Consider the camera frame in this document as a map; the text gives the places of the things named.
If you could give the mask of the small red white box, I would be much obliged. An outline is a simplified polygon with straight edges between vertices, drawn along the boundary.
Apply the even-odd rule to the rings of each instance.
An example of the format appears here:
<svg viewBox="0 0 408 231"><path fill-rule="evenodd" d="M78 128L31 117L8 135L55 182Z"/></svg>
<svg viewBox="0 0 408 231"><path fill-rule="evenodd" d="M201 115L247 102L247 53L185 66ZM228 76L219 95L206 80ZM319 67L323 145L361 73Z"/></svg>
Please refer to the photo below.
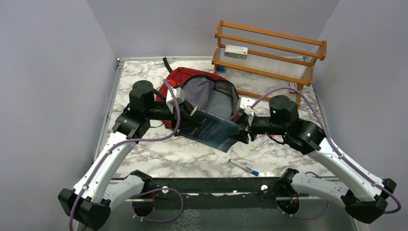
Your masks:
<svg viewBox="0 0 408 231"><path fill-rule="evenodd" d="M295 91L295 90L297 90L297 83L296 83L296 82L289 82L289 87L291 88L291 89L289 90L289 92L290 92L291 94L296 94L296 91Z"/></svg>

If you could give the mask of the black metal base rail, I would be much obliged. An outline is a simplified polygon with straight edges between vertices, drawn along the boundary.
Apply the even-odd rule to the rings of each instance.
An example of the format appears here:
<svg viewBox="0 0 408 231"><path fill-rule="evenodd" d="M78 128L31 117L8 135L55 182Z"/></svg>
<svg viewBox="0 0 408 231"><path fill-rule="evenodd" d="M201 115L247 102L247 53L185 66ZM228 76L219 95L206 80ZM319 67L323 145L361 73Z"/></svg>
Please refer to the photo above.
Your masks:
<svg viewBox="0 0 408 231"><path fill-rule="evenodd" d="M299 205L291 199L296 195L316 196L346 209L360 205L340 182L310 177L291 168L279 178L153 178L135 170L109 186L99 202L68 189L59 193L58 200L66 213L76 205L76 215L108 215L118 204L137 197L141 198L137 207L142 209L175 209L177 200L183 198L185 207L191 209L281 207L295 213Z"/></svg>

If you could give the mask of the yellow green pen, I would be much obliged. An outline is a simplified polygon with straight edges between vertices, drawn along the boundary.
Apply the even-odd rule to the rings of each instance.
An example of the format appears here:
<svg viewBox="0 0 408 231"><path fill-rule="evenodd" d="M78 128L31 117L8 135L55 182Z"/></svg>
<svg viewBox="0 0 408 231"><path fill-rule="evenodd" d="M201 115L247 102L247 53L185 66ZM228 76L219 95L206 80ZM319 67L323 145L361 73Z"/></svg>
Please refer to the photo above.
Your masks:
<svg viewBox="0 0 408 231"><path fill-rule="evenodd" d="M259 141L258 143L256 143L251 149L250 151L253 152L255 151L257 148L261 147L265 142L269 141L269 137L264 138L263 140Z"/></svg>

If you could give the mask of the small blue block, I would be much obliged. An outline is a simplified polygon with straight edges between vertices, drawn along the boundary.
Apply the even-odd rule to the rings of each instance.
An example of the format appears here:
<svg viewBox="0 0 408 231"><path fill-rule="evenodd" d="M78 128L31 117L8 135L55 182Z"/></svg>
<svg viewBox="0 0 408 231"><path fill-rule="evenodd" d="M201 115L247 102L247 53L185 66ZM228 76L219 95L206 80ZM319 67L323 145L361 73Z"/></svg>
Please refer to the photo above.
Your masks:
<svg viewBox="0 0 408 231"><path fill-rule="evenodd" d="M216 70L219 71L219 72L225 72L225 67L222 66L222 65L218 65Z"/></svg>

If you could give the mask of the red student backpack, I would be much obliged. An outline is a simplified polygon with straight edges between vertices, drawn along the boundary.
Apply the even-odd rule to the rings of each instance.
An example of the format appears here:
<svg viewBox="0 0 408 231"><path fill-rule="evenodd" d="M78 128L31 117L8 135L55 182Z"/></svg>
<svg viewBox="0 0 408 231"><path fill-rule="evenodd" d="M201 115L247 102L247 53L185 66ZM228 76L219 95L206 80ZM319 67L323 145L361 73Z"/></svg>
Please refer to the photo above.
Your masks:
<svg viewBox="0 0 408 231"><path fill-rule="evenodd" d="M178 67L166 78L179 85L191 109L198 107L227 120L236 120L239 95L225 78L196 69Z"/></svg>

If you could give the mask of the orange wooden shelf rack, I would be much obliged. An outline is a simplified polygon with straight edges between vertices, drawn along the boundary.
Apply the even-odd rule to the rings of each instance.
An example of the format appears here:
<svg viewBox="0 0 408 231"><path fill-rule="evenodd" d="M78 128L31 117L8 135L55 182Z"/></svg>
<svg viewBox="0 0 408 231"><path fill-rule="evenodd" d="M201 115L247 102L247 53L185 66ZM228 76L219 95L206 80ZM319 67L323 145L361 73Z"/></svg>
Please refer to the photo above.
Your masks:
<svg viewBox="0 0 408 231"><path fill-rule="evenodd" d="M312 85L316 61L327 54L327 41L315 40L220 20L216 31L217 47L212 58L214 73L218 65L287 82L297 90ZM246 59L224 56L225 45L248 48Z"/></svg>

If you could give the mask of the white box on shelf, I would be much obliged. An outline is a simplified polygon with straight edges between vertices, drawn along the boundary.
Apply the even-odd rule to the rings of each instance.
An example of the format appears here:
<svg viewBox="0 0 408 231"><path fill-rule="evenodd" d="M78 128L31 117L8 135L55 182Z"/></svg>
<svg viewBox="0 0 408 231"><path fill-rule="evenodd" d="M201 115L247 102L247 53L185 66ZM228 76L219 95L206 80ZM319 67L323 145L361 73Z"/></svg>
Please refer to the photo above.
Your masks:
<svg viewBox="0 0 408 231"><path fill-rule="evenodd" d="M230 58L246 59L248 48L236 45L225 45L224 56Z"/></svg>

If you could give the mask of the dark blue book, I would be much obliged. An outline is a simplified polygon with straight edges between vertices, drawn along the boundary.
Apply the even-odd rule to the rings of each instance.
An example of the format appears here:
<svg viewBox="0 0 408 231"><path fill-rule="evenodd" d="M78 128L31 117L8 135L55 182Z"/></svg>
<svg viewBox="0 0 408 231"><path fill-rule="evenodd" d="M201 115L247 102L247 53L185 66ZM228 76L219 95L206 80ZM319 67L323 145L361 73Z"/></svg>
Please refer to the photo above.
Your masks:
<svg viewBox="0 0 408 231"><path fill-rule="evenodd" d="M233 138L239 133L239 125L235 122L198 107L194 108L191 116L199 124L180 129L179 135L225 153L238 142Z"/></svg>

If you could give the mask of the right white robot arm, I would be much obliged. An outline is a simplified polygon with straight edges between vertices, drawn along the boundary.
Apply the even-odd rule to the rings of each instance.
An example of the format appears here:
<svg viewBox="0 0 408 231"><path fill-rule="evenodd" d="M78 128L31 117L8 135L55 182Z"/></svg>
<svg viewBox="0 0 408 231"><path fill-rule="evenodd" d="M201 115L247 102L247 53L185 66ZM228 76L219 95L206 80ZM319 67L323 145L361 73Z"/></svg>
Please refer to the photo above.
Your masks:
<svg viewBox="0 0 408 231"><path fill-rule="evenodd" d="M280 135L283 143L322 164L338 181L310 177L289 168L279 178L278 191L285 196L306 193L342 206L354 219L370 224L387 213L387 199L396 188L392 179L381 179L343 153L316 123L299 117L297 104L287 96L269 100L269 116L257 116L255 101L240 98L236 121L240 132L254 140L258 134Z"/></svg>

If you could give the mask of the white blue marker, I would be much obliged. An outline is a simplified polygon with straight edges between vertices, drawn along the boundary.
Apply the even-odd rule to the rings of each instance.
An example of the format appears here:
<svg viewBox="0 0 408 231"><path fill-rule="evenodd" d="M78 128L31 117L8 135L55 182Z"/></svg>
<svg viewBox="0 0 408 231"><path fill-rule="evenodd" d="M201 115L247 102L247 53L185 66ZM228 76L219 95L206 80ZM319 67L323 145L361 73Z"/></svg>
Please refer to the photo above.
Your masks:
<svg viewBox="0 0 408 231"><path fill-rule="evenodd" d="M235 160L233 160L231 158L228 160L228 163L230 163L230 164L232 164L232 165L234 165L234 166L236 166L236 167L238 167L238 168L240 168L240 169L242 169L242 170L244 170L244 171L246 171L246 172L248 172L248 173L250 173L250 174L252 174L254 176L259 176L258 171L253 170L250 167L244 166L243 164L241 164L241 163L239 163L239 162L237 162L237 161L235 161Z"/></svg>

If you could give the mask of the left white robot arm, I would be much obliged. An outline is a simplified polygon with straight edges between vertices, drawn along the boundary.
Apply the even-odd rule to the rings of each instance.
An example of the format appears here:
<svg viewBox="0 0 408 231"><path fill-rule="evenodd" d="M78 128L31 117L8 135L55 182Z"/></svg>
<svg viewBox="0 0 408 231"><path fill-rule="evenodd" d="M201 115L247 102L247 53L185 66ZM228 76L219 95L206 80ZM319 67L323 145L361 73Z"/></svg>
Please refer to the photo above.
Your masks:
<svg viewBox="0 0 408 231"><path fill-rule="evenodd" d="M62 189L58 200L69 216L68 229L75 230L74 222L81 223L83 230L100 229L110 216L115 205L132 195L146 197L151 193L151 184L136 176L128 176L113 188L108 185L125 157L140 142L166 141L178 133L188 115L185 93L179 85L164 81L167 96L156 101L152 83L140 80L133 84L129 93L129 104L115 120L112 133L86 174L72 189ZM144 138L150 129L151 120L170 121L172 132L160 138Z"/></svg>

